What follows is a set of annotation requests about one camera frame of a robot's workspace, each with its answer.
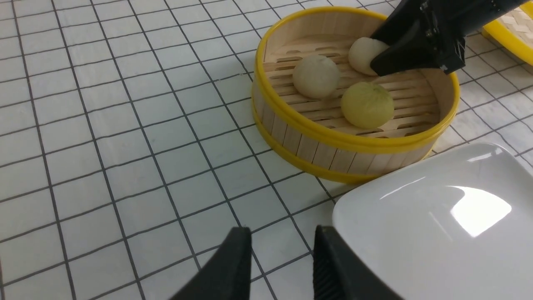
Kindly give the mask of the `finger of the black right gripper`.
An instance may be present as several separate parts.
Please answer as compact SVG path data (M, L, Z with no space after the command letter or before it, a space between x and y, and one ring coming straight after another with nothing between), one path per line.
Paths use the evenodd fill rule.
M402 0L388 18L371 35L385 44L429 44L424 23L426 0Z
M388 46L371 61L379 76L422 69L451 74L465 66L465 38L439 21L419 19L402 27L387 20L371 38Z

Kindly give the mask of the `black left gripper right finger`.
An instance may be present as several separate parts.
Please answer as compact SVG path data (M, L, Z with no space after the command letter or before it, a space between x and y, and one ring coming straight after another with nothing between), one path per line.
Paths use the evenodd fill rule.
M314 234L315 300L401 300L352 251L333 226L318 225Z

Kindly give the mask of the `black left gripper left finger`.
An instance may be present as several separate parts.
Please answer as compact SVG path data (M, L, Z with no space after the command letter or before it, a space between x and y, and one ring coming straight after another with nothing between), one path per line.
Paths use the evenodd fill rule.
M214 255L171 299L249 300L251 267L251 230L233 227Z

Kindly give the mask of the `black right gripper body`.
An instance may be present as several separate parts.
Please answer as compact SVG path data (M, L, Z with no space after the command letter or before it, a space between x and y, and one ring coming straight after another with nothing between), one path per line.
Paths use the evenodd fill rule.
M525 0L423 0L421 32L429 38L459 40L525 3Z

